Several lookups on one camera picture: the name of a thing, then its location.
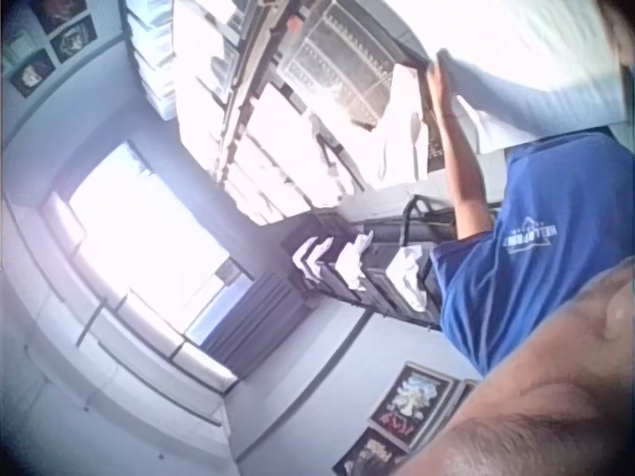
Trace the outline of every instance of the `white box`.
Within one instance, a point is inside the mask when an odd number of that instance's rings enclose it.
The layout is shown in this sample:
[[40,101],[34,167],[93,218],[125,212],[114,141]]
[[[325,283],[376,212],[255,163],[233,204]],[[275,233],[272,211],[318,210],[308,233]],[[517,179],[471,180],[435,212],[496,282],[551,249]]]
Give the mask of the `white box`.
[[192,0],[176,0],[174,50],[177,57],[224,103],[238,65],[238,51],[205,18]]
[[172,0],[126,0],[126,5],[146,25],[162,25],[172,19]]
[[164,121],[170,121],[177,117],[177,104],[174,94],[158,97],[144,81],[141,81],[141,85],[146,90],[146,98]]
[[135,59],[139,65],[139,75],[157,96],[162,97],[174,92],[175,82],[172,72],[172,61],[168,61],[164,66],[154,69],[137,51],[135,51]]

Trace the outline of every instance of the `picture frame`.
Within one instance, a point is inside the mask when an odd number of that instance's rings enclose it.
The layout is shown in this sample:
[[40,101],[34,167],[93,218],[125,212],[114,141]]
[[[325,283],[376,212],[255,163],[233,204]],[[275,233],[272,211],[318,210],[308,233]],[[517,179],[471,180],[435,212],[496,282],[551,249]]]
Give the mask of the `picture frame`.
[[463,388],[453,377],[407,362],[371,414],[369,426],[412,451],[436,434]]
[[90,15],[63,29],[51,40],[60,62],[71,59],[97,39]]
[[11,83],[22,97],[29,97],[56,70],[49,54],[41,49],[35,52],[12,75]]
[[34,0],[31,10],[49,35],[87,10],[86,0]]
[[390,476],[407,452],[379,431],[367,428],[332,468],[337,476]]

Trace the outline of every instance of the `window frame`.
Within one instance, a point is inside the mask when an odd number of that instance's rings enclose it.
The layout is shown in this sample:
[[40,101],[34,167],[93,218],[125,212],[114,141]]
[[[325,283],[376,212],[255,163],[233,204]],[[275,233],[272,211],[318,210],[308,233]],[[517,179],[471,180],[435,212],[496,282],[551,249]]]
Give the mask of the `window frame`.
[[[144,159],[143,155],[139,152],[138,148],[135,147],[134,143],[129,140],[126,139],[122,142],[120,142],[118,145],[116,145],[114,148],[112,148],[110,150],[109,153],[106,154],[105,157],[103,157],[101,159],[101,161],[95,163],[92,167],[90,167],[89,170],[87,170],[87,172],[85,172],[83,174],[83,178],[82,179],[78,179],[78,175],[75,175],[75,177],[73,177],[73,184],[71,186],[64,186],[64,182],[62,180],[60,180],[59,178],[57,178],[56,180],[54,180],[54,186],[50,189],[50,191],[47,193],[44,201],[42,204],[40,204],[40,206],[37,207],[37,211],[40,215],[40,217],[42,218],[42,221],[45,225],[45,227],[47,228],[47,230],[49,231],[53,241],[55,242],[56,246],[60,249],[62,255],[64,256],[64,258],[66,259],[67,263],[69,264],[70,268],[72,269],[72,271],[77,275],[77,277],[80,279],[80,281],[86,286],[86,288],[98,299],[98,301],[100,302],[99,306],[97,307],[97,309],[95,310],[95,312],[93,313],[93,315],[90,317],[90,319],[87,321],[84,329],[81,332],[80,338],[78,339],[76,345],[78,346],[81,342],[81,339],[83,339],[83,337],[90,331],[90,327],[92,325],[92,323],[94,322],[94,320],[98,317],[98,315],[105,309],[108,312],[110,312],[110,314],[112,316],[114,316],[118,322],[120,322],[132,335],[134,335],[137,339],[139,339],[140,342],[142,342],[145,346],[147,346],[149,349],[151,349],[153,351],[153,354],[157,355],[159,358],[161,358],[162,360],[167,361],[168,363],[170,363],[171,365],[175,366],[179,371],[183,372],[185,375],[187,375],[188,377],[190,377],[191,379],[193,379],[194,381],[196,381],[197,383],[199,383],[200,385],[202,385],[203,387],[205,387],[206,389],[217,393],[218,395],[221,395],[222,397],[226,396],[239,382],[240,379],[235,376],[233,373],[233,382],[230,382],[225,390],[220,390],[216,387],[214,387],[213,385],[210,385],[208,382],[206,382],[204,379],[202,379],[201,377],[195,375],[193,372],[191,372],[190,370],[184,368],[183,366],[179,365],[176,362],[176,359],[178,358],[180,352],[182,351],[182,349],[184,348],[184,346],[186,346],[186,344],[188,346],[193,347],[194,349],[196,349],[198,352],[201,353],[201,356],[204,358],[209,358],[211,360],[213,360],[214,362],[216,362],[213,357],[209,356],[201,347],[201,344],[197,344],[196,342],[194,342],[192,339],[190,339],[187,336],[188,331],[194,326],[194,324],[201,318],[201,315],[204,314],[209,306],[214,302],[214,300],[221,295],[221,293],[225,290],[227,290],[228,286],[225,282],[223,282],[223,286],[222,288],[215,293],[213,296],[207,298],[205,300],[205,304],[202,306],[202,308],[198,311],[198,313],[196,314],[196,316],[192,319],[191,323],[188,325],[188,327],[183,331],[180,332],[178,330],[176,330],[173,325],[164,317],[162,317],[158,312],[156,312],[151,305],[149,305],[144,299],[143,297],[141,297],[138,293],[136,293],[134,291],[134,289],[130,288],[128,289],[127,293],[123,296],[123,298],[116,304],[110,303],[107,301],[107,298],[103,295],[103,293],[101,293],[97,288],[95,283],[92,281],[92,279],[90,279],[87,275],[86,272],[84,272],[80,266],[77,264],[76,261],[76,257],[79,254],[79,250],[81,248],[81,244],[83,242],[85,242],[86,238],[87,238],[87,234],[86,234],[86,230],[85,227],[83,226],[83,224],[81,223],[81,221],[79,220],[77,214],[75,213],[75,211],[73,210],[73,208],[70,206],[70,199],[72,198],[72,196],[74,195],[74,193],[76,192],[76,190],[81,186],[81,184],[88,178],[88,176],[90,176],[90,174],[92,174],[94,172],[94,170],[104,161],[106,160],[106,158],[112,153],[114,152],[118,147],[122,146],[126,144],[130,151],[132,152],[132,154],[134,155],[135,159],[139,160],[143,166],[150,172],[150,174],[152,175],[156,175],[167,187],[169,187],[161,178],[161,176],[159,176],[154,169],[150,166],[150,164],[147,162],[147,160]],[[179,197],[171,190],[172,194],[175,196],[175,199],[178,200],[180,202],[181,205],[185,206],[187,208],[187,206],[179,199]],[[54,195],[57,196],[57,199],[65,206],[65,209],[70,213],[72,219],[74,220],[75,224],[78,225],[82,232],[83,232],[83,237],[78,241],[78,243],[72,247],[72,249],[69,251],[68,250],[68,245],[65,245],[59,235],[59,233],[64,232],[65,228],[64,228],[64,224],[63,223],[56,223],[54,224],[53,221],[54,219],[59,219],[59,216],[52,216],[52,212],[55,212],[54,210],[50,210],[49,209],[49,204],[52,202],[52,200],[54,199]],[[209,232],[209,230],[207,230],[207,228],[205,228],[197,219],[196,217],[194,217],[194,219],[196,220],[198,226],[200,226],[203,230],[205,230],[205,232],[209,233],[212,238],[213,235]],[[229,256],[225,262],[223,262],[223,264],[221,266],[224,266],[224,264],[226,262],[231,262],[231,264],[233,266],[235,266],[241,275],[245,276],[252,284],[255,282],[254,278],[240,265],[240,263],[238,263],[235,259],[233,259],[231,256]],[[205,280],[205,282],[203,282],[200,286],[204,286],[205,283],[207,282],[207,279]],[[176,334],[179,339],[181,340],[181,343],[179,345],[177,345],[177,347],[172,351],[172,353],[170,355],[167,355],[166,353],[164,353],[163,351],[161,351],[160,349],[158,349],[153,343],[151,343],[148,338],[144,335],[142,335],[140,332],[137,331],[137,329],[133,328],[129,322],[126,321],[126,319],[121,315],[121,309],[122,307],[125,305],[127,298],[131,295],[134,294],[135,298],[137,298],[139,301],[141,301],[143,303],[143,305],[150,310],[151,312],[153,312],[156,316],[158,316],[173,332],[174,334]],[[215,373],[215,371],[211,368],[208,369],[210,372]],[[222,375],[218,375],[218,379],[219,380],[223,380],[224,377]]]

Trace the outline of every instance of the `wall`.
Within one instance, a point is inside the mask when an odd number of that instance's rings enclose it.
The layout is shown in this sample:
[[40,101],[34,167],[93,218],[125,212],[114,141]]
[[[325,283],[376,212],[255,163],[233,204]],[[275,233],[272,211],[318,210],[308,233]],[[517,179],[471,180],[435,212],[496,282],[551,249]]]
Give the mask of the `wall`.
[[[1,434],[3,447],[16,459],[28,461],[36,474],[237,474],[228,458],[214,466],[213,459],[135,425],[133,418],[117,417],[96,389],[87,413],[84,402],[71,398],[34,363],[39,344],[29,312],[6,276],[0,280]],[[63,370],[63,363],[53,362]]]
[[[36,46],[36,51],[44,48],[56,67],[55,71],[28,98],[22,97],[11,83],[12,70],[3,71],[2,79],[2,140],[3,144],[17,132],[17,129],[28,116],[39,107],[51,91],[64,83],[69,73],[82,64],[87,58],[109,45],[113,39],[121,36],[121,17],[118,0],[86,0],[87,11],[79,14],[67,24],[51,32],[48,36],[40,25],[38,17],[28,6],[28,0],[13,2],[6,18],[3,18],[2,38],[6,42],[16,33],[26,32]],[[77,20],[90,15],[95,27],[97,39],[74,57],[60,63],[50,39]]]
[[[236,388],[235,396],[230,394],[230,442],[243,476],[329,474],[364,430],[406,361],[459,379],[478,378],[442,334],[375,314],[308,398],[264,439],[245,447],[245,441],[260,434],[261,415],[270,417],[276,405],[288,408],[289,398],[306,387],[342,342],[361,317],[355,309],[325,301],[252,378]],[[238,394],[241,385],[243,393],[253,396],[248,415],[249,399]]]
[[138,97],[139,89],[123,42],[75,72],[4,145],[4,192],[9,199],[40,205],[69,157]]

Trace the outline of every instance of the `white cloth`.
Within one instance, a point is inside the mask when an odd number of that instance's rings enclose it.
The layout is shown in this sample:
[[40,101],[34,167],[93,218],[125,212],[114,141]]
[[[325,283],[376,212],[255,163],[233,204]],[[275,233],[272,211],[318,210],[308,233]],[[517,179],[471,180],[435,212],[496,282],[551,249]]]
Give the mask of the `white cloth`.
[[370,246],[373,240],[373,232],[368,235],[357,235],[354,243],[346,243],[337,257],[335,270],[351,290],[364,290],[359,282],[363,275],[361,271],[361,255]]
[[419,289],[418,261],[424,255],[421,245],[400,248],[386,269],[386,276],[408,305],[416,312],[424,312],[428,306],[428,295]]
[[481,154],[626,120],[592,0],[385,1],[431,58],[449,51]]

